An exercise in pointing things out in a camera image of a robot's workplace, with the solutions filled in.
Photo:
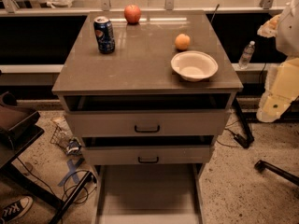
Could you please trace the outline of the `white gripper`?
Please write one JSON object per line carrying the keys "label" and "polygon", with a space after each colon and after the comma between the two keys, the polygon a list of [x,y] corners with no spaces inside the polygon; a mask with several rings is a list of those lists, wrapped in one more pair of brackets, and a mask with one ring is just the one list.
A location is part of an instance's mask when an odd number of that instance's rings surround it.
{"label": "white gripper", "polygon": [[264,87],[256,117],[261,122],[274,122],[299,96],[299,58],[271,65]]}

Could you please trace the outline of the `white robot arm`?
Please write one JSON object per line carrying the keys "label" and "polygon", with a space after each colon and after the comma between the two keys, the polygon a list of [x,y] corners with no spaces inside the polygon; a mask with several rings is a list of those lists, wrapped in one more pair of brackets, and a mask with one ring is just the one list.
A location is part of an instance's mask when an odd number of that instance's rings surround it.
{"label": "white robot arm", "polygon": [[267,21],[258,35],[276,39],[276,49],[287,56],[280,65],[270,65],[256,117],[274,122],[299,97],[299,0],[291,0],[285,9]]}

